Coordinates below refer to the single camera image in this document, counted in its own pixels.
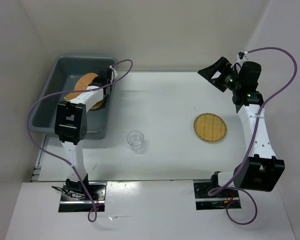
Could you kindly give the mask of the round orange woven plate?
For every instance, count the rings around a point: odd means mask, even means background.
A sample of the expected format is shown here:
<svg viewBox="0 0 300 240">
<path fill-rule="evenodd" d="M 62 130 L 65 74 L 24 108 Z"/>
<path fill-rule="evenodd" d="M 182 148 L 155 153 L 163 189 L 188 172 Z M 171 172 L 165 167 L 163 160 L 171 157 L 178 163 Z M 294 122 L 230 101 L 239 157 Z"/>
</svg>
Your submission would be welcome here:
<svg viewBox="0 0 300 240">
<path fill-rule="evenodd" d="M 88 88 L 89 84 L 91 84 L 92 81 L 97 77 L 98 77 L 98 75 L 93 72 L 83 75 L 75 84 L 74 90 L 75 91 L 86 90 Z"/>
</svg>

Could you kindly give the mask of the square orange woven plate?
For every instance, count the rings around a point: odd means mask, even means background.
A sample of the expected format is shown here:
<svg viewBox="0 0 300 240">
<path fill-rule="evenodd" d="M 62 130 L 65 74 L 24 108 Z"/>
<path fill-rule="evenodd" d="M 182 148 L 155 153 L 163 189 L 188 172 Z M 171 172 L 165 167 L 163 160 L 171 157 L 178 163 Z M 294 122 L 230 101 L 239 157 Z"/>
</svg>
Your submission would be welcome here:
<svg viewBox="0 0 300 240">
<path fill-rule="evenodd" d="M 102 99 L 101 101 L 98 101 L 97 103 L 95 103 L 91 107 L 91 110 L 96 110 L 96 109 L 100 108 L 103 105 L 104 101 L 105 101 L 105 99 Z"/>
</svg>

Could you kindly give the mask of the triangular orange woven plate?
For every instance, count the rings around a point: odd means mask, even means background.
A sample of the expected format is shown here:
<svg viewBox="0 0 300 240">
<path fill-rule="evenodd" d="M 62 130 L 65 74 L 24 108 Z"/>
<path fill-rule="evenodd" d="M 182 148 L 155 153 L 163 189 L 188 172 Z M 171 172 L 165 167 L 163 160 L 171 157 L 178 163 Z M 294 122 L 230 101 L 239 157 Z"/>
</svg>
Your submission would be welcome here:
<svg viewBox="0 0 300 240">
<path fill-rule="evenodd" d="M 70 92 L 66 96 L 64 96 L 64 100 L 70 101 L 72 99 L 77 98 L 80 94 L 84 94 L 84 93 L 85 93 L 85 91 L 78 91 L 78 92 L 74 92 L 73 91 L 73 92 Z"/>
</svg>

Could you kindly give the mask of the round yellow bamboo plate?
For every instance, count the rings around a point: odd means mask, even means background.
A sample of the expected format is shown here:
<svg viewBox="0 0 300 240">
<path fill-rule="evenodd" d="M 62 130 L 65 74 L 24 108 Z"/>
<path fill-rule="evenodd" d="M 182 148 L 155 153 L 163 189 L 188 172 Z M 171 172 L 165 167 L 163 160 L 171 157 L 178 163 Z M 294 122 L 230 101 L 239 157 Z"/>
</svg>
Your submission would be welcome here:
<svg viewBox="0 0 300 240">
<path fill-rule="evenodd" d="M 225 121 L 213 113 L 198 115 L 193 122 L 193 129 L 195 134 L 207 143 L 220 142 L 227 134 Z"/>
</svg>

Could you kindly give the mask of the clear plastic cup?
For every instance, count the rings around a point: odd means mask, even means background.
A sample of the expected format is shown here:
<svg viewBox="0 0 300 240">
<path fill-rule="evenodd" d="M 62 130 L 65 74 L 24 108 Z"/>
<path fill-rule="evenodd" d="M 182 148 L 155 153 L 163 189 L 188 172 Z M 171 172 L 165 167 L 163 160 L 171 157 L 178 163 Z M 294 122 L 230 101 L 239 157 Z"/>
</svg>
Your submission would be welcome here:
<svg viewBox="0 0 300 240">
<path fill-rule="evenodd" d="M 140 152 L 143 149 L 144 135 L 138 130 L 133 130 L 126 137 L 127 143 L 135 152 Z"/>
</svg>

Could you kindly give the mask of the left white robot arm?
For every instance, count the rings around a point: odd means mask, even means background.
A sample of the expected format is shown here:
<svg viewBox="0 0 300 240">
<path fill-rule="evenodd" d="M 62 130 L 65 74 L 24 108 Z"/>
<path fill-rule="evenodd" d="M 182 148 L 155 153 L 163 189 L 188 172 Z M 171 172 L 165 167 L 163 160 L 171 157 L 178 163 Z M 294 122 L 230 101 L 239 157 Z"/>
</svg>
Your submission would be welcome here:
<svg viewBox="0 0 300 240">
<path fill-rule="evenodd" d="M 66 160 L 75 168 L 68 174 L 62 191 L 72 198 L 84 200 L 90 194 L 83 157 L 83 139 L 88 133 L 87 113 L 102 106 L 112 87 L 99 88 L 111 84 L 117 75 L 112 66 L 101 68 L 99 73 L 87 73 L 76 82 L 74 92 L 58 103 L 54 131 L 65 150 Z"/>
</svg>

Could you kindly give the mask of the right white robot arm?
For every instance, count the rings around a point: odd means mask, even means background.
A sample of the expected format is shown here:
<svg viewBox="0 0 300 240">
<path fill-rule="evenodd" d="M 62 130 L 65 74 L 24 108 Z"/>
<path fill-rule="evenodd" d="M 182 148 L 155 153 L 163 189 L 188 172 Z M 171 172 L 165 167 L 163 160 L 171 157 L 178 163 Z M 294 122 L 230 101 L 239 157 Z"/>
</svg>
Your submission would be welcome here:
<svg viewBox="0 0 300 240">
<path fill-rule="evenodd" d="M 198 74 L 221 92 L 230 90 L 232 102 L 243 127 L 246 153 L 242 162 L 234 169 L 232 177 L 224 182 L 225 174 L 217 173 L 217 179 L 209 184 L 215 197 L 222 196 L 227 187 L 271 192 L 285 170 L 285 163 L 277 158 L 270 143 L 263 107 L 263 95 L 257 90 L 261 65 L 243 62 L 235 70 L 225 57 L 198 71 Z"/>
</svg>

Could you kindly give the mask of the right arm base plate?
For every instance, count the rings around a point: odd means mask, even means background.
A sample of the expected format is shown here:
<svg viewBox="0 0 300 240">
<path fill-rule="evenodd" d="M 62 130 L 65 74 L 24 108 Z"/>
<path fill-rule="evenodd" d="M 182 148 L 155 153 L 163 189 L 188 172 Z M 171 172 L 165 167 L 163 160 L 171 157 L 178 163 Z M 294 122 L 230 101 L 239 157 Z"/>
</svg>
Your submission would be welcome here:
<svg viewBox="0 0 300 240">
<path fill-rule="evenodd" d="M 214 196 L 209 196 L 208 191 L 211 189 L 211 182 L 194 181 L 195 207 L 197 211 L 203 210 L 225 210 L 229 203 L 229 209 L 241 209 L 239 193 L 237 190 L 224 190 Z"/>
</svg>

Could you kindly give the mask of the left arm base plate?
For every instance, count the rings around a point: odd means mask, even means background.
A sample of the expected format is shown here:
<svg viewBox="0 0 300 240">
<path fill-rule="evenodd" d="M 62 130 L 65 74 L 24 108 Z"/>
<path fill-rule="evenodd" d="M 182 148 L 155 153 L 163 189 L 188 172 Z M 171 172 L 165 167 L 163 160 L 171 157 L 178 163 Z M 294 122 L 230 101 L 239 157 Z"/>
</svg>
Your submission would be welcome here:
<svg viewBox="0 0 300 240">
<path fill-rule="evenodd" d="M 59 213 L 76 213 L 76 212 L 89 212 L 93 205 L 89 197 L 85 193 L 76 193 L 74 191 L 66 192 L 66 184 L 63 187 L 53 187 L 61 192 L 60 202 L 58 207 Z M 89 182 L 88 191 L 96 204 L 98 212 L 105 211 L 106 200 L 106 182 Z"/>
</svg>

